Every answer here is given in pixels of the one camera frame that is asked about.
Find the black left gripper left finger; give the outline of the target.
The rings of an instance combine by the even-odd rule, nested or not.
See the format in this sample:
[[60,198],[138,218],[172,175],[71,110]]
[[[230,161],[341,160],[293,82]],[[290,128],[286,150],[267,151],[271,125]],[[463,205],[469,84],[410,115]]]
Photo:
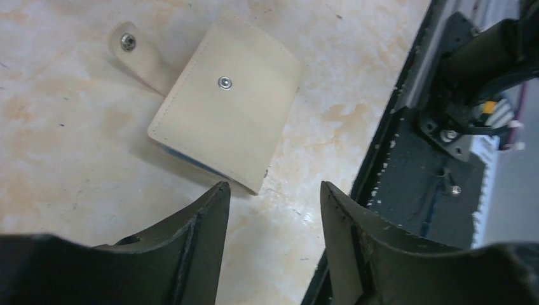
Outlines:
[[53,234],[1,237],[2,304],[213,304],[231,190],[192,204],[113,245]]

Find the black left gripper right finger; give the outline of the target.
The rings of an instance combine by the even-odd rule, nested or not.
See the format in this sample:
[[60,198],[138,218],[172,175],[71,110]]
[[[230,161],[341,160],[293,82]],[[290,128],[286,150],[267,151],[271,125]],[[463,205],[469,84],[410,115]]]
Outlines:
[[537,304],[538,245],[460,250],[416,236],[330,182],[320,204],[334,304]]

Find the beige card holder wallet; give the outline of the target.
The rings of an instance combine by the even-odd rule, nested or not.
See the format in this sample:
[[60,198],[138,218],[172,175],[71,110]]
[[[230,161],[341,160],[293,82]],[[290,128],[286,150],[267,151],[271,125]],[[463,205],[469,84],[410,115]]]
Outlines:
[[153,140],[257,194],[301,80],[302,66],[256,25],[224,12],[183,71],[132,22],[107,40],[111,54],[164,96]]

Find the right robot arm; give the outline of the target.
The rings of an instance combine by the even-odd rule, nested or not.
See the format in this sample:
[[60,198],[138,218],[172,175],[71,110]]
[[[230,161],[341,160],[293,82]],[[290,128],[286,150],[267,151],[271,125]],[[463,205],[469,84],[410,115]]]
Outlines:
[[537,78],[538,1],[520,1],[518,19],[504,19],[451,52],[439,74],[468,100]]

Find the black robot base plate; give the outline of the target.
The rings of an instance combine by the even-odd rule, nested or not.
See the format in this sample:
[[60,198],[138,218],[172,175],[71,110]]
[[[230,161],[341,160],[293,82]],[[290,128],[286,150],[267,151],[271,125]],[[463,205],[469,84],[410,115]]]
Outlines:
[[[406,104],[407,86],[421,63],[414,49],[426,40],[422,29],[429,25],[432,14],[430,4],[352,190],[345,195],[409,233],[468,250],[484,163],[470,152],[471,137],[458,140],[448,153],[426,137],[428,130],[437,131],[437,125],[418,120],[440,53],[470,39],[472,24],[460,13],[451,15],[443,28],[433,69],[427,72],[430,79],[419,101]],[[303,303],[334,304],[326,248]]]

